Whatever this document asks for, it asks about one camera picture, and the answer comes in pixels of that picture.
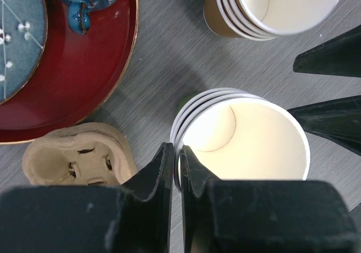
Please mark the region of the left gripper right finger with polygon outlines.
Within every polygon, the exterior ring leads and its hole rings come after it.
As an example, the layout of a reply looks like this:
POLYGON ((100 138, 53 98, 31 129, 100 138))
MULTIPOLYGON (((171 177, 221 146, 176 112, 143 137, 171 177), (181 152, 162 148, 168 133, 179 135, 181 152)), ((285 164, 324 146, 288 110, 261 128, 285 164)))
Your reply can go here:
POLYGON ((327 182, 221 180, 180 155, 185 252, 357 252, 358 229, 327 182))

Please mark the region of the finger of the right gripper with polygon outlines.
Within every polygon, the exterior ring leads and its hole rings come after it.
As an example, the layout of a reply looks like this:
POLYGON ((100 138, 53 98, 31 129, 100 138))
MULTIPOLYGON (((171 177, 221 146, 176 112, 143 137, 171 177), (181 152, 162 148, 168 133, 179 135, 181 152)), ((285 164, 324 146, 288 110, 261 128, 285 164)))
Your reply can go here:
POLYGON ((304 131, 360 155, 360 96, 289 109, 304 131))
POLYGON ((360 77, 360 26, 299 54, 296 73, 360 77))

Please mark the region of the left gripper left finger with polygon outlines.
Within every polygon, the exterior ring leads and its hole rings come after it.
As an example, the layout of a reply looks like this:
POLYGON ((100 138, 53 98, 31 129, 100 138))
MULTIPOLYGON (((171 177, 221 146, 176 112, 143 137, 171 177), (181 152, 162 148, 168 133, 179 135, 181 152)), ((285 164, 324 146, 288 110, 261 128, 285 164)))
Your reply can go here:
POLYGON ((1 194, 2 252, 168 252, 174 148, 119 186, 30 186, 1 194))

